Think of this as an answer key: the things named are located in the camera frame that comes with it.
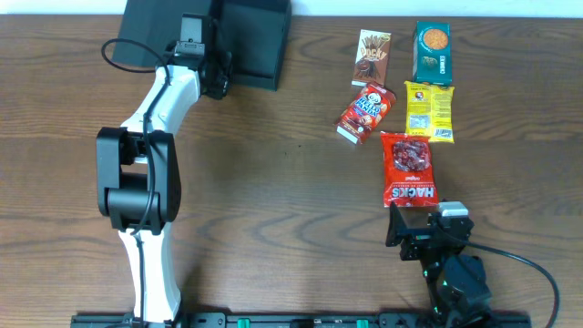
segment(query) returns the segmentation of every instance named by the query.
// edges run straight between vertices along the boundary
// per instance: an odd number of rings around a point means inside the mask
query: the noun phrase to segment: red cookie box
[[[369,83],[344,110],[336,131],[353,143],[364,143],[397,99],[391,90]]]

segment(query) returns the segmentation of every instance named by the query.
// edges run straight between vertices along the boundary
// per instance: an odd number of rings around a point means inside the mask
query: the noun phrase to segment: white wall
[[[292,3],[295,15],[583,18],[583,0],[292,0]],[[126,0],[0,0],[0,14],[123,14],[125,6]]]

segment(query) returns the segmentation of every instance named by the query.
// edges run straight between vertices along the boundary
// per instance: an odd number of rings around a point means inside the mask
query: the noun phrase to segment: wooden table
[[[128,312],[128,258],[97,210],[95,136],[148,93],[150,75],[100,57],[120,16],[0,17],[0,326],[64,327],[77,312]],[[176,275],[188,310],[377,312],[427,308],[418,262],[384,247],[378,133],[353,146],[332,123],[361,28],[394,39],[378,130],[404,131],[417,18],[294,17],[280,89],[203,98],[177,140]],[[441,197],[461,200],[473,241],[548,268],[560,327],[583,325],[583,22],[447,18],[455,144],[434,144]],[[540,327],[552,291],[535,270],[483,257],[494,309]]]

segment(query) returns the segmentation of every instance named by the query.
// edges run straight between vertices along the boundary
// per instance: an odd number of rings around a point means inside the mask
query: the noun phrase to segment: yellow snack package
[[[411,136],[427,136],[430,142],[454,143],[452,98],[454,87],[428,86],[405,81],[407,129]]]

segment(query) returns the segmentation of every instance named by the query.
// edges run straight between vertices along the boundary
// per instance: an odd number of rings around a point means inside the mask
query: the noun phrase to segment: green snack box
[[[417,22],[413,41],[413,81],[440,86],[451,85],[449,24]]]

